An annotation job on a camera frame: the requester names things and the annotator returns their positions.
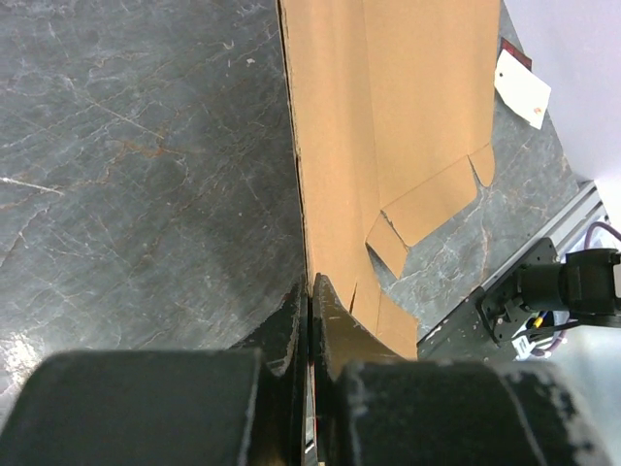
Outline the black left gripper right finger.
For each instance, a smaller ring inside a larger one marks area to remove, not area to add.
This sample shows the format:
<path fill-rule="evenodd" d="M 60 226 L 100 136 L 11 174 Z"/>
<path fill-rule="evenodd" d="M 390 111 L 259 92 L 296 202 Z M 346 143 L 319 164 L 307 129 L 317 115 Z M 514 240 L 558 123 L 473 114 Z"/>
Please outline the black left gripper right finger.
<path fill-rule="evenodd" d="M 328 465 L 607 465 L 579 395 L 549 364 L 402 358 L 311 293 L 315 431 Z"/>

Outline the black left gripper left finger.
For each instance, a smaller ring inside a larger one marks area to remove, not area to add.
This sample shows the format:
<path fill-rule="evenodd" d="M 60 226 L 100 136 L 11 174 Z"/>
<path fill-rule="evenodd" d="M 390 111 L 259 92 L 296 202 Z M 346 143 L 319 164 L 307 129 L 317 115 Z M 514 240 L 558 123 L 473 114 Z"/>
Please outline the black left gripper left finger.
<path fill-rule="evenodd" d="M 70 350 L 9 416 L 13 465 L 298 465 L 307 297 L 294 286 L 230 349 Z"/>

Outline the brown cardboard box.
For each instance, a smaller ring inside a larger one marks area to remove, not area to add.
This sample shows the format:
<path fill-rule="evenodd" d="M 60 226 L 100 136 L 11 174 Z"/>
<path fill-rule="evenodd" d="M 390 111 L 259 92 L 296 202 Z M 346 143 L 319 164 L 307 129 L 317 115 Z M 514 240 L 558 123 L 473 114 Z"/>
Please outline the brown cardboard box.
<path fill-rule="evenodd" d="M 497 1 L 278 5 L 307 270 L 398 355 L 417 323 L 380 288 L 494 178 Z"/>

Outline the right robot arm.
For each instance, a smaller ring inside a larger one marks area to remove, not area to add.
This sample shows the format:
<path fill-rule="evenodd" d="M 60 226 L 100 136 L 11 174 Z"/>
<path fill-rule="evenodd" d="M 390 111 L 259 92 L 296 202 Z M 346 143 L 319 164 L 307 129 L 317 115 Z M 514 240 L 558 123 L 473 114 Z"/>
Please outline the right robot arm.
<path fill-rule="evenodd" d="M 500 345 L 541 340 L 577 326 L 620 326 L 620 252 L 571 252 L 560 262 L 539 240 L 475 301 L 483 326 Z"/>

